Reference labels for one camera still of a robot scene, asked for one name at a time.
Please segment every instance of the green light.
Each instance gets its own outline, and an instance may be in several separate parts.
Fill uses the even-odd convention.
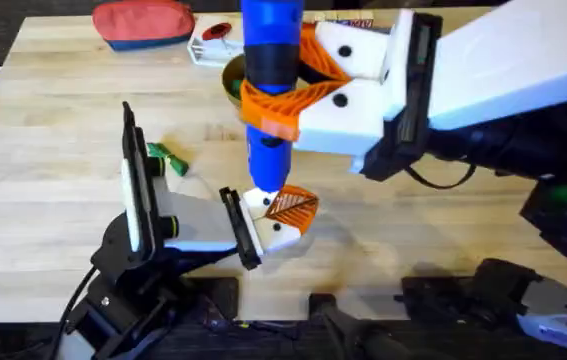
[[[567,185],[555,186],[550,191],[550,197],[557,203],[567,204]]]

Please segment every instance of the yellow bowl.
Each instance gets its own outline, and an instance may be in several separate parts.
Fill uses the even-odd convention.
[[[225,94],[230,100],[232,105],[236,107],[237,110],[241,110],[241,98],[237,91],[232,91],[232,84],[236,80],[243,81],[245,77],[245,57],[239,55],[234,59],[230,60],[225,68],[223,69],[223,74],[221,74],[221,81],[223,83],[223,89],[225,89]]]

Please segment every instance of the butcher block tabletop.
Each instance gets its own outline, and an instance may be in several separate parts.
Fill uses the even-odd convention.
[[[447,33],[489,10],[421,11],[442,15]],[[305,16],[371,18],[388,27],[396,10]],[[0,73],[0,322],[58,320],[105,228],[123,211],[122,101],[148,142],[189,161],[186,177],[169,179],[172,191],[218,200],[222,187],[253,187],[244,125],[220,75],[193,65],[185,43],[114,53],[89,16],[25,19]],[[465,185],[437,191],[405,174],[377,183],[348,167],[346,157],[294,152],[288,182],[320,199],[300,243],[251,272],[235,255],[192,275],[238,277],[246,320],[303,319],[313,291],[337,294],[355,316],[405,318],[392,299],[401,277],[468,275],[486,257],[567,285],[567,259],[518,215],[533,182],[479,170]],[[415,167],[443,184],[466,171],[431,157]]]

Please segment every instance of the black cable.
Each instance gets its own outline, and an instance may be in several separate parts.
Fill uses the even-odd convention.
[[[76,287],[76,290],[74,290],[74,294],[72,294],[70,301],[68,301],[67,305],[65,306],[65,310],[63,310],[63,314],[61,315],[61,320],[59,320],[59,328],[56,332],[56,335],[54,336],[54,341],[52,342],[52,349],[50,349],[50,355],[48,355],[49,360],[56,360],[56,353],[59,351],[59,345],[61,344],[61,337],[63,336],[63,329],[65,328],[65,322],[67,321],[67,317],[70,315],[70,311],[72,311],[72,308],[74,308],[74,304],[76,303],[76,300],[79,298],[81,292],[83,291],[88,281],[90,281],[90,279],[92,278],[95,272],[96,272],[96,267],[92,266],[92,268],[83,277],[83,280],[81,280],[79,285]]]
[[[412,177],[412,179],[416,180],[421,185],[425,185],[427,187],[430,187],[432,189],[437,189],[437,190],[449,190],[449,189],[453,189],[453,188],[455,188],[459,185],[463,185],[466,181],[470,180],[472,175],[474,175],[474,173],[476,172],[476,165],[470,164],[470,167],[467,169],[467,172],[465,173],[465,175],[463,175],[461,180],[457,181],[456,183],[454,183],[452,185],[438,185],[438,184],[431,183],[427,179],[425,179],[423,176],[421,176],[418,172],[416,172],[416,170],[414,170],[411,166],[406,167],[405,172],[408,175],[410,175]]]

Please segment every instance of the blue marker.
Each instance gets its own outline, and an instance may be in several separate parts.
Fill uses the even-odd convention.
[[[303,0],[242,0],[245,74],[261,91],[294,89],[299,62]],[[285,185],[292,143],[247,126],[248,162],[254,184],[273,192]]]

